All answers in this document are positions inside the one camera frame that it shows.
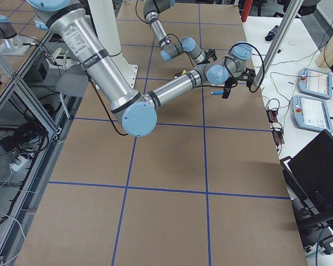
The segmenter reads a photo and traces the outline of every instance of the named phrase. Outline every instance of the gray floor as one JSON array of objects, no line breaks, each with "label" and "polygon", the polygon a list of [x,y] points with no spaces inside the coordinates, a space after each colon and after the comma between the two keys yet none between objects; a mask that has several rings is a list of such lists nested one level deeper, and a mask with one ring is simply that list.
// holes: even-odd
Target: gray floor
[{"label": "gray floor", "polygon": [[[276,0],[268,0],[267,3],[262,4],[261,16],[272,17],[275,12],[284,13],[282,11],[282,8],[283,6],[277,4]],[[257,16],[257,12],[258,8],[257,5],[255,4],[250,12],[250,16]],[[322,45],[326,43],[329,40],[329,38],[333,35],[333,30],[329,29],[330,26],[328,25],[327,21],[324,20],[324,18],[318,11],[316,11],[311,15],[303,16],[301,20],[318,47],[321,44],[323,37],[324,40],[322,42]]]}]

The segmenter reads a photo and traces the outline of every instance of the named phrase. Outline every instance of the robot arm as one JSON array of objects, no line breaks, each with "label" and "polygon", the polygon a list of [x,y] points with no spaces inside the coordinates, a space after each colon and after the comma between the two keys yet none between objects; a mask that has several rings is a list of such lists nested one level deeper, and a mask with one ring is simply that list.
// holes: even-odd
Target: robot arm
[{"label": "robot arm", "polygon": [[145,21],[152,29],[159,46],[160,55],[165,62],[187,52],[196,64],[209,63],[208,55],[200,49],[191,37],[183,37],[180,42],[173,44],[165,32],[159,20],[159,14],[175,5],[175,0],[147,0],[144,5],[143,14]]},{"label": "robot arm", "polygon": [[16,30],[6,16],[0,15],[0,40],[3,39],[9,50],[22,47],[22,42],[17,36]]},{"label": "robot arm", "polygon": [[157,124],[156,109],[179,95],[210,81],[223,83],[231,75],[243,72],[251,48],[238,46],[232,60],[200,64],[195,69],[145,95],[132,89],[86,23],[85,10],[78,0],[27,0],[36,16],[63,40],[95,80],[110,102],[110,109],[124,130],[133,136],[149,134]]}]

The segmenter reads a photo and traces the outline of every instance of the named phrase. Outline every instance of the white power strip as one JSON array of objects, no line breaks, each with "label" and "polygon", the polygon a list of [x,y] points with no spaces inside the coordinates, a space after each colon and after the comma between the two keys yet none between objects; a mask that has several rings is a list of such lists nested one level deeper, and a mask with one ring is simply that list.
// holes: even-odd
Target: white power strip
[{"label": "white power strip", "polygon": [[27,158],[19,155],[15,163],[10,163],[9,166],[12,171],[17,172],[26,162],[28,161]]}]

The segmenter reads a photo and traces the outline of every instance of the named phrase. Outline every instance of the marker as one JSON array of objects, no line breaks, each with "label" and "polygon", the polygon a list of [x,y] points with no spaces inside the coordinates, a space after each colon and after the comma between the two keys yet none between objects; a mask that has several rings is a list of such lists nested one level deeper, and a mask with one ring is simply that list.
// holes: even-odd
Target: marker
[{"label": "marker", "polygon": [[211,91],[211,94],[220,95],[223,94],[223,91],[222,90]]}]

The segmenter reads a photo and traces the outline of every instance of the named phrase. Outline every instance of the cardboard table surface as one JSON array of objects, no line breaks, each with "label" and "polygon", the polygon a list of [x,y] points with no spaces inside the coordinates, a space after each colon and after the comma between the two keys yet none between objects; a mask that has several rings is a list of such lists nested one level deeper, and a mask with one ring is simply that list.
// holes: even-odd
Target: cardboard table surface
[{"label": "cardboard table surface", "polygon": [[[185,54],[162,62],[134,5],[117,25],[144,93],[192,66]],[[176,4],[160,19],[222,58],[245,40],[238,14]],[[89,87],[15,265],[305,266],[261,94],[212,90],[162,106],[156,129],[134,138],[114,132]]]}]

